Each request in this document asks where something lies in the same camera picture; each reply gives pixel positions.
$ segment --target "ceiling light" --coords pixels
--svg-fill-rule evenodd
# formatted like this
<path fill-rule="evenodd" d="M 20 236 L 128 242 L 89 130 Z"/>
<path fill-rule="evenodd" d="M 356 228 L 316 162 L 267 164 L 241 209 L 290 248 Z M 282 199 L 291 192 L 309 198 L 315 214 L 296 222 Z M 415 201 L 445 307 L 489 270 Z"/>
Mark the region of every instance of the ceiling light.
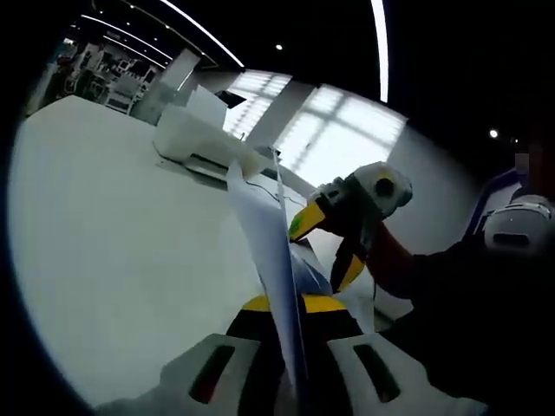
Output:
<path fill-rule="evenodd" d="M 111 37 L 104 36 L 104 38 L 105 38 L 105 39 L 108 39 L 110 42 L 117 43 L 118 45 L 121 45 L 123 48 L 126 48 L 126 49 L 129 49 L 129 50 L 133 51 L 135 54 L 140 55 L 140 56 L 142 56 L 143 58 L 147 58 L 150 62 L 155 63 L 156 65 L 158 65 L 158 66 L 161 67 L 162 69 L 166 69 L 166 67 L 165 67 L 164 65 L 162 65 L 162 64 L 160 64 L 160 63 L 157 63 L 154 59 L 150 59 L 150 58 L 149 58 L 148 56 L 146 56 L 146 55 L 143 55 L 143 54 L 142 54 L 141 52 L 139 52 L 138 50 L 135 50 L 135 49 L 133 49 L 133 48 L 129 48 L 127 45 L 125 45 L 125 44 L 123 44 L 123 43 L 121 43 L 121 42 L 118 42 L 118 41 L 116 41 L 115 39 L 112 39 Z"/>
<path fill-rule="evenodd" d="M 162 52 L 162 51 L 159 50 L 158 48 L 155 48 L 155 47 L 154 47 L 153 45 L 151 45 L 150 43 L 147 43 L 147 42 L 143 41 L 142 39 L 138 38 L 138 37 L 135 36 L 135 35 L 131 35 L 129 32 L 126 32 L 125 30 L 120 29 L 120 28 L 118 28 L 117 26 L 114 26 L 113 24 L 106 23 L 106 22 L 104 22 L 104 21 L 102 21 L 102 20 L 100 20 L 100 19 L 96 19 L 96 18 L 94 18 L 94 17 L 87 16 L 87 15 L 81 15 L 81 17 L 84 17 L 84 18 L 86 18 L 86 19 L 88 19 L 88 20 L 92 20 L 92 21 L 95 21 L 95 22 L 98 22 L 98 23 L 105 24 L 105 25 L 108 26 L 109 28 L 119 30 L 119 31 L 120 31 L 121 33 L 123 33 L 124 35 L 127 35 L 127 36 L 129 36 L 129 37 L 132 37 L 133 39 L 135 39 L 135 40 L 141 42 L 142 44 L 147 45 L 149 48 L 154 49 L 156 52 L 158 52 L 159 54 L 162 54 L 163 56 L 165 56 L 165 57 L 166 57 L 167 59 L 169 59 L 170 61 L 173 59 L 170 55 L 165 54 L 164 52 Z"/>
<path fill-rule="evenodd" d="M 380 62 L 380 100 L 388 102 L 389 91 L 389 58 L 388 31 L 385 26 L 385 12 L 382 0 L 370 0 L 374 11 L 374 25 L 378 39 L 378 60 Z"/>
<path fill-rule="evenodd" d="M 197 23 L 197 21 L 195 21 L 192 17 L 190 17 L 189 15 L 187 15 L 187 13 L 183 10 L 181 10 L 180 8 L 178 8 L 177 6 L 171 4 L 170 2 L 168 2 L 167 0 L 160 0 L 163 4 L 165 4 L 167 7 L 177 11 L 180 15 L 182 15 L 185 19 L 187 19 L 189 22 L 191 22 L 194 26 L 197 27 L 197 29 L 199 29 L 202 33 L 204 33 L 205 35 L 207 35 L 210 39 L 212 39 L 218 46 L 220 46 L 224 52 L 226 52 L 241 68 L 244 68 L 245 65 L 243 65 L 243 63 L 234 55 L 230 52 L 230 50 L 228 48 L 226 48 L 222 42 L 220 42 L 218 39 L 216 39 L 210 32 L 208 32 L 208 30 L 206 30 L 205 28 L 203 28 L 202 26 L 200 26 L 199 23 Z"/>

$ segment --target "black ceiling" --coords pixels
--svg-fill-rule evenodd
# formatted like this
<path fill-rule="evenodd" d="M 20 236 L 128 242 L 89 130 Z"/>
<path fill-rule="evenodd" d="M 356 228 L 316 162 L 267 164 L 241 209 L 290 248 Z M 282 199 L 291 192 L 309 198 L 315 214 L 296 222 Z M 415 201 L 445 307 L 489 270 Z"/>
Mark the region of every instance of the black ceiling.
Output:
<path fill-rule="evenodd" d="M 211 32 L 246 68 L 331 84 L 375 101 L 380 98 L 370 0 L 172 3 Z M 477 175 L 489 177 L 511 167 L 509 141 L 520 134 L 514 121 L 519 118 L 522 91 L 538 65 L 535 54 L 546 50 L 531 35 L 536 34 L 531 29 L 541 27 L 535 20 L 538 13 L 530 21 L 522 4 L 498 0 L 383 3 L 388 105 Z M 202 68 L 240 69 L 208 36 L 160 0 L 94 0 L 84 13 L 127 30 L 170 56 L 185 47 L 199 55 L 204 52 Z M 84 19 L 76 24 L 89 36 L 107 29 Z M 121 40 L 141 52 L 147 49 L 146 55 L 162 64 L 167 62 L 132 38 Z M 278 43 L 283 50 L 275 48 Z M 499 129 L 499 140 L 489 138 L 490 128 Z"/>

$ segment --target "yellow stripe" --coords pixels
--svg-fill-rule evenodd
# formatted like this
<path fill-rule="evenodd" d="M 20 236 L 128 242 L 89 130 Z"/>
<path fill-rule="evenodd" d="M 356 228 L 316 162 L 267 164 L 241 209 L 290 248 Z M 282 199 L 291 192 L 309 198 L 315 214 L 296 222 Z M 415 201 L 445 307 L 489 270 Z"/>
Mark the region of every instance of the yellow stripe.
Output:
<path fill-rule="evenodd" d="M 362 269 L 364 269 L 364 262 L 357 256 L 353 255 L 353 258 L 350 260 L 349 268 L 347 269 L 345 277 L 341 281 L 337 291 L 341 292 L 349 286 L 356 279 L 356 277 L 361 274 Z"/>
<path fill-rule="evenodd" d="M 314 229 L 325 219 L 322 210 L 316 202 L 306 205 L 291 221 L 289 239 L 296 241 Z"/>
<path fill-rule="evenodd" d="M 304 306 L 309 314 L 317 312 L 332 312 L 334 310 L 345 309 L 343 304 L 337 299 L 328 296 L 303 295 Z M 242 310 L 253 310 L 256 312 L 270 312 L 270 303 L 264 295 L 253 297 L 247 302 Z"/>
<path fill-rule="evenodd" d="M 329 296 L 303 295 L 303 299 L 304 306 L 309 314 L 345 309 L 341 302 Z"/>
<path fill-rule="evenodd" d="M 242 310 L 256 310 L 257 312 L 270 312 L 270 303 L 264 295 L 253 297 L 247 302 Z"/>

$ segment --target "window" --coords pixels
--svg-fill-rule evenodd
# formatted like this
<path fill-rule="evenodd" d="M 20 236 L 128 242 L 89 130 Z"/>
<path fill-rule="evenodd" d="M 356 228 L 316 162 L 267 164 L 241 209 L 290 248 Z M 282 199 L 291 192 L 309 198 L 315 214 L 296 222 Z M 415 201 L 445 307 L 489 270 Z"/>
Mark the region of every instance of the window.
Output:
<path fill-rule="evenodd" d="M 313 186 L 387 160 L 406 119 L 355 94 L 319 88 L 276 143 L 281 165 Z"/>
<path fill-rule="evenodd" d="M 228 91 L 246 101 L 227 111 L 224 130 L 244 140 L 290 79 L 288 75 L 258 71 L 241 74 Z"/>

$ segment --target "desk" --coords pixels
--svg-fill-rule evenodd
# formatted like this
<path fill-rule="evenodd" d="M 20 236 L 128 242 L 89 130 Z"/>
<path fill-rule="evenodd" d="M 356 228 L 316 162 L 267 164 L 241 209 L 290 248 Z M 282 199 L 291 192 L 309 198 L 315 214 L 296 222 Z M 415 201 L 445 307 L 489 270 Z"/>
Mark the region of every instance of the desk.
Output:
<path fill-rule="evenodd" d="M 72 96 L 29 117 L 16 141 L 17 280 L 44 346 L 91 405 L 155 386 L 163 365 L 224 333 L 262 292 L 226 192 L 158 167 L 154 129 Z M 288 217 L 299 209 L 288 201 Z M 338 239 L 310 242 L 329 268 Z M 342 296 L 371 299 L 365 277 Z"/>

